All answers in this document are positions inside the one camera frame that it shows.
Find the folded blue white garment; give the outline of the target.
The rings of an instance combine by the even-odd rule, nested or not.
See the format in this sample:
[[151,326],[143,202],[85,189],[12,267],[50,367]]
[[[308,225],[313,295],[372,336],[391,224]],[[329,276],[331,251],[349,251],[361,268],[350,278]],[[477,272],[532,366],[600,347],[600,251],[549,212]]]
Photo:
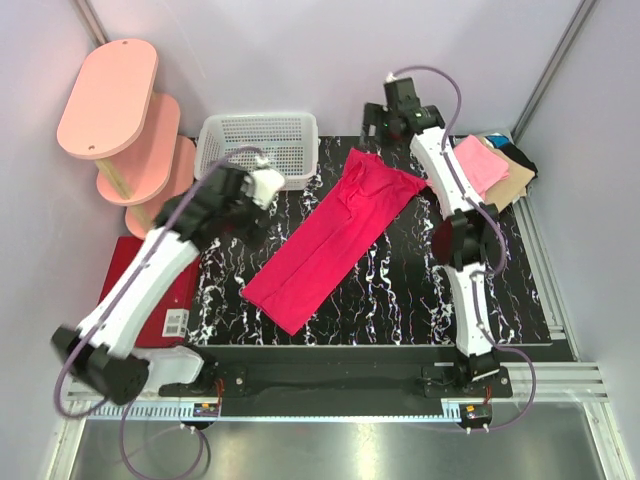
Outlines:
[[482,139],[490,145],[492,148],[501,149],[503,146],[511,144],[512,141],[509,136],[495,132],[490,134],[485,134],[482,136]]

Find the folded pink t shirt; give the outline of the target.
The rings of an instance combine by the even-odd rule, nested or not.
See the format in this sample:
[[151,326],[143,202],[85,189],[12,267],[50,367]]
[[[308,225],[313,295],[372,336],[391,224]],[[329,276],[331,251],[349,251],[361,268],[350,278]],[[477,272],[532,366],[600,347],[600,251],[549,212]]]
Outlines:
[[508,163],[475,136],[468,136],[456,145],[454,153],[471,186],[483,200],[490,188],[509,177]]

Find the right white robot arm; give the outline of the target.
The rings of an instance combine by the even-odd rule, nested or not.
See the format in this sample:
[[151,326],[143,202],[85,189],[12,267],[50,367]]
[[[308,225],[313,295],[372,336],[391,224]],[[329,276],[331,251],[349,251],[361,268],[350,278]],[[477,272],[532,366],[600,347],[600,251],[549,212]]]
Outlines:
[[471,185],[443,117],[437,107],[421,104],[413,80],[390,77],[384,90],[384,105],[365,105],[360,138],[367,138],[374,129],[381,143],[408,141],[411,154],[431,181],[443,217],[432,236],[431,250],[449,280],[456,318],[452,380],[460,393],[476,396],[500,369],[485,298],[493,248],[498,249],[498,265],[504,265],[498,209],[485,204]]

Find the white plastic basket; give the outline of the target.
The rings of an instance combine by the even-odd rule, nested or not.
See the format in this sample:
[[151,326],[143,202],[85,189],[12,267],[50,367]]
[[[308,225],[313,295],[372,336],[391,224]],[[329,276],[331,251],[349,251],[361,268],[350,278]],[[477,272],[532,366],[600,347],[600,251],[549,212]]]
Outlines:
[[319,135],[316,118],[307,112],[212,115],[196,141],[194,178],[214,161],[243,146],[260,149],[286,180],[285,188],[306,188],[316,174]]

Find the folded black t shirt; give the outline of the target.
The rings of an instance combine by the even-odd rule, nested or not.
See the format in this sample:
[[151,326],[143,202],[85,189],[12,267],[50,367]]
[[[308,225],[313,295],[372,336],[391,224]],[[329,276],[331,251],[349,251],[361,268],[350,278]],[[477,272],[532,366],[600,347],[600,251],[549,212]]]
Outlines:
[[518,146],[509,142],[501,145],[499,150],[518,165],[532,171],[538,177],[538,168]]

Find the magenta t shirt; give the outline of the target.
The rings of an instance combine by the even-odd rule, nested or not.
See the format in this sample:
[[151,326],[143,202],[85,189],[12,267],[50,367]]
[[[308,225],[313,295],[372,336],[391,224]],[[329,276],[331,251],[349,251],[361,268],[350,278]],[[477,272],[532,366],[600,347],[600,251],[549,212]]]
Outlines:
[[296,334],[382,235],[422,178],[351,149],[337,184],[242,290],[277,326]]

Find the black marble pattern mat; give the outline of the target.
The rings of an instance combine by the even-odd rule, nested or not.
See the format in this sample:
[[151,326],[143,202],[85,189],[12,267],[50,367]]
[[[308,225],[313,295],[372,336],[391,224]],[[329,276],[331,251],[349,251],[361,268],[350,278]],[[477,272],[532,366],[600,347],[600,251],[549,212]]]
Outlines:
[[435,265],[431,236],[441,221],[430,190],[415,197],[359,258],[294,336],[249,304],[241,290],[340,179],[355,137],[323,137],[317,170],[302,191],[272,205],[258,250],[224,237],[201,256],[188,341],[210,345],[447,345],[455,340],[449,282]]

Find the red box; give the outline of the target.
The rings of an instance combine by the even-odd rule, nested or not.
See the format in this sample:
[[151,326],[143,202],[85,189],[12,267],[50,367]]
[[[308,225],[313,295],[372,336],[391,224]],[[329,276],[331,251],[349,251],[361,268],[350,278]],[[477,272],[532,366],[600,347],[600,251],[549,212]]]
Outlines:
[[[99,303],[107,296],[131,264],[142,244],[143,241],[134,236],[118,238],[98,300]],[[200,258],[197,257],[175,279],[156,305],[136,339],[136,348],[167,348],[185,342],[199,271]]]

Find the aluminium rail frame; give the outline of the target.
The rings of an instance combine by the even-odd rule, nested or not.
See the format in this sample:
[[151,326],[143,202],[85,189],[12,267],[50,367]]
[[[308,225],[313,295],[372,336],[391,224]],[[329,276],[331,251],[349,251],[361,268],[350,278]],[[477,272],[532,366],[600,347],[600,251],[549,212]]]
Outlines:
[[510,399],[272,388],[243,398],[142,395],[68,431],[61,479],[635,479],[604,377],[578,349],[530,200],[500,220],[487,283]]

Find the pink three-tier shelf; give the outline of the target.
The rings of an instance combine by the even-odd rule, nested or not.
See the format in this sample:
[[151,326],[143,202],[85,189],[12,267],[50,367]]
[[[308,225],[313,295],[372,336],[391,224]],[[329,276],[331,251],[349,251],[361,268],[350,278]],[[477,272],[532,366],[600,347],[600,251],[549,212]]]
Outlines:
[[194,174],[196,146],[179,132],[180,106],[154,89],[158,63],[141,39],[100,46],[84,60],[57,128],[67,154],[95,164],[98,193],[124,208],[138,238]]

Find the folded beige t shirt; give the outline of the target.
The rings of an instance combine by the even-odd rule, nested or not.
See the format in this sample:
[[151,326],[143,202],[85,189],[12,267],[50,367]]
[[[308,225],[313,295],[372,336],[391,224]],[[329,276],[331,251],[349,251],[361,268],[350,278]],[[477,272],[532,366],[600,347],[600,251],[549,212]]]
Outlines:
[[488,189],[486,203],[495,204],[499,211],[503,211],[519,198],[526,196],[526,187],[533,180],[534,172],[514,162],[500,151],[496,155],[507,163],[509,176]]

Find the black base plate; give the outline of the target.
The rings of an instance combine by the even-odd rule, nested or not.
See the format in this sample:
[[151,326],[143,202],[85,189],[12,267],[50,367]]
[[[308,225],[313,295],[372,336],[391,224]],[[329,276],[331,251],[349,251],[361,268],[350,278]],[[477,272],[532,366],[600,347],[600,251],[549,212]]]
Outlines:
[[162,397],[205,397],[221,386],[227,398],[272,388],[296,390],[404,390],[429,398],[510,399],[505,366],[469,383],[453,346],[208,346],[195,386],[171,384]]

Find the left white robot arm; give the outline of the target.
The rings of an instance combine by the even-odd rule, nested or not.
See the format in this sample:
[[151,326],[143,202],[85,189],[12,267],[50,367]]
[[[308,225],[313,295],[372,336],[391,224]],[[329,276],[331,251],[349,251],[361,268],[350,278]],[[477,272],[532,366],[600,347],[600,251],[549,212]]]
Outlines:
[[76,327],[60,326],[53,333],[60,374],[115,405],[165,385],[208,394],[216,372],[196,349],[140,348],[136,340],[170,286],[214,238],[228,233],[251,247],[264,241],[268,210],[284,184],[273,168],[246,171],[216,164],[189,190],[167,200],[109,293]]

